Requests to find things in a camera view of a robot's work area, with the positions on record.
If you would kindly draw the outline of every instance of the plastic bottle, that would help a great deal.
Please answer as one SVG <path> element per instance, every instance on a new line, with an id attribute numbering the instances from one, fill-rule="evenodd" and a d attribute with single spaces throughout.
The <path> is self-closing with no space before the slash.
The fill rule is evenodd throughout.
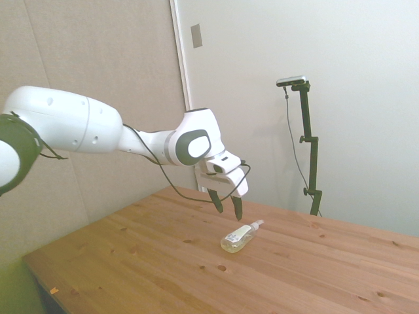
<path id="1" fill-rule="evenodd" d="M 233 231 L 231 234 L 221 239 L 221 247 L 230 253 L 240 251 L 247 242 L 253 239 L 256 235 L 256 230 L 259 229 L 259 226 L 262 223 L 264 223 L 263 220 L 258 220 L 250 225 L 245 224 L 244 226 L 241 226 L 236 231 Z"/>

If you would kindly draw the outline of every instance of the wall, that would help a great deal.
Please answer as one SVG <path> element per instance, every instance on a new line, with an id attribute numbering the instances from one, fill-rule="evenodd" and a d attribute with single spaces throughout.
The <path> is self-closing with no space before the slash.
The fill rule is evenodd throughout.
<path id="1" fill-rule="evenodd" d="M 0 103 L 34 85 L 115 107 L 140 130 L 172 130 L 185 112 L 169 1 L 0 0 Z M 0 309 L 44 313 L 21 256 L 168 186 L 140 156 L 60 151 L 38 158 L 0 198 Z M 195 188 L 191 169 L 166 167 Z"/>
<path id="2" fill-rule="evenodd" d="M 253 168 L 248 200 L 309 213 L 278 79 L 306 75 L 323 216 L 419 236 L 419 4 L 177 0 L 192 107 Z M 200 24 L 203 46 L 190 27 Z M 295 139 L 299 95 L 290 92 Z M 308 176 L 310 145 L 297 146 Z"/>

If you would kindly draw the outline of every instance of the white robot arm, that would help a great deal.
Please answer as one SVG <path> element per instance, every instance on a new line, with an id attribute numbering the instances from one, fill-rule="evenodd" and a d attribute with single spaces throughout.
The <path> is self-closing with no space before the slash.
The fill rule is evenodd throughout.
<path id="1" fill-rule="evenodd" d="M 198 184 L 206 187 L 217 209 L 217 193 L 230 194 L 241 218 L 247 192 L 239 157 L 225 150 L 209 109 L 185 113 L 176 130 L 146 133 L 122 123 L 117 110 L 77 94 L 24 86 L 6 100 L 0 115 L 0 195 L 26 176 L 43 145 L 70 152 L 114 150 L 140 154 L 160 165 L 193 166 Z"/>

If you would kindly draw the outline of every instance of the bottle cap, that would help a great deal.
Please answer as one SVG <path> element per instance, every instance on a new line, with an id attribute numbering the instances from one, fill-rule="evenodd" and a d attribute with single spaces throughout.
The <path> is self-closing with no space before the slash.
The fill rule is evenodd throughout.
<path id="1" fill-rule="evenodd" d="M 251 225 L 252 227 L 254 227 L 254 229 L 255 229 L 255 230 L 258 230 L 258 229 L 259 229 L 259 226 L 260 226 L 262 223 L 264 223 L 264 221 L 263 221 L 263 220 L 257 220 L 257 221 L 255 221 L 255 222 L 252 222 L 250 225 Z"/>

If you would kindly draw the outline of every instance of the bottle label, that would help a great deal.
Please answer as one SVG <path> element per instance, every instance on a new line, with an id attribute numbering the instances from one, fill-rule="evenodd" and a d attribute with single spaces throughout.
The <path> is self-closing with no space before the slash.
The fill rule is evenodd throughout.
<path id="1" fill-rule="evenodd" d="M 229 240 L 230 242 L 233 242 L 233 243 L 239 242 L 241 240 L 241 238 L 243 238 L 243 236 L 249 230 L 251 230 L 251 226 L 247 226 L 247 225 L 242 226 L 242 227 L 238 228 L 236 231 L 233 231 L 231 234 L 226 236 L 225 239 Z"/>

